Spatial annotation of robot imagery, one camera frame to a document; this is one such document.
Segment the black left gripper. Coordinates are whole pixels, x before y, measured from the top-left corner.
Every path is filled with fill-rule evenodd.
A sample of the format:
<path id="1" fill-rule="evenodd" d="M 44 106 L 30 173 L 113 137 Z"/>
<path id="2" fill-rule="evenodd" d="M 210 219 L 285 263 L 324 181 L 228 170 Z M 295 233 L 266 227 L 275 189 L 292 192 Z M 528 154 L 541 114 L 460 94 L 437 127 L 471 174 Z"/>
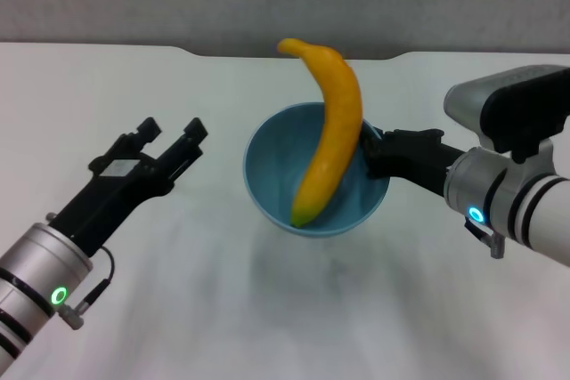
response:
<path id="1" fill-rule="evenodd" d="M 141 203 L 172 190 L 172 182 L 202 156 L 200 144 L 207 135 L 195 117 L 156 160 L 142 153 L 144 146 L 159 136 L 155 119 L 145 118 L 135 132 L 123 135 L 89 164 L 91 181 L 48 225 L 85 255 L 94 255 Z M 134 165 L 124 176 L 105 175 L 103 171 L 115 160 L 133 160 Z"/>

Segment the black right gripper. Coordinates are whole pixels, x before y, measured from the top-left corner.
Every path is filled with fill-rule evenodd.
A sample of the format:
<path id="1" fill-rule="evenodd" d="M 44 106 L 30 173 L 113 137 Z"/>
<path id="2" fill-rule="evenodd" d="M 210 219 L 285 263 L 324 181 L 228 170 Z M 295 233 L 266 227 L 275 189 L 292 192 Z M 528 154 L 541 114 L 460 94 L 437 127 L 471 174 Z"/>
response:
<path id="1" fill-rule="evenodd" d="M 363 124 L 359 144 L 368 176 L 403 178 L 442 197 L 448 169 L 463 155 L 462 150 L 443 144 L 443 136 L 439 129 L 383 132 Z"/>

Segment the yellow banana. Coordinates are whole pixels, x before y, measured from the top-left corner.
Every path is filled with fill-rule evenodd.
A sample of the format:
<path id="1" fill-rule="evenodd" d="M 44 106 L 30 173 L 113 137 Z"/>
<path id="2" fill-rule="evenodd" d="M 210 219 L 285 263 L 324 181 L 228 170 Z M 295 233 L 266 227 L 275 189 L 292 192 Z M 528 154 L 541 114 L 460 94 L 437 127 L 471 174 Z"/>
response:
<path id="1" fill-rule="evenodd" d="M 324 102 L 320 140 L 292 203 L 291 224 L 301 228 L 326 208 L 352 161 L 362 129 L 362 93 L 338 51 L 297 38 L 281 40 L 277 49 L 304 62 Z"/>

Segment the blue bowl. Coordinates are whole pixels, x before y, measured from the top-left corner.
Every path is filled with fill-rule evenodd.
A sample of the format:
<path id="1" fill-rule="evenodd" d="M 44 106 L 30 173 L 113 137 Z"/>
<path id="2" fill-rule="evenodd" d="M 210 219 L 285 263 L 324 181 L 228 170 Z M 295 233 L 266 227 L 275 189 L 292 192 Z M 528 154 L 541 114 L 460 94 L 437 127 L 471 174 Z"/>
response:
<path id="1" fill-rule="evenodd" d="M 387 178 L 371 179 L 362 149 L 358 149 L 326 209 L 305 227 L 290 224 L 293 198 L 320 139 L 324 104 L 288 106 L 267 118 L 245 149 L 243 176 L 248 194 L 259 211 L 286 232 L 329 238 L 366 221 L 383 201 Z"/>

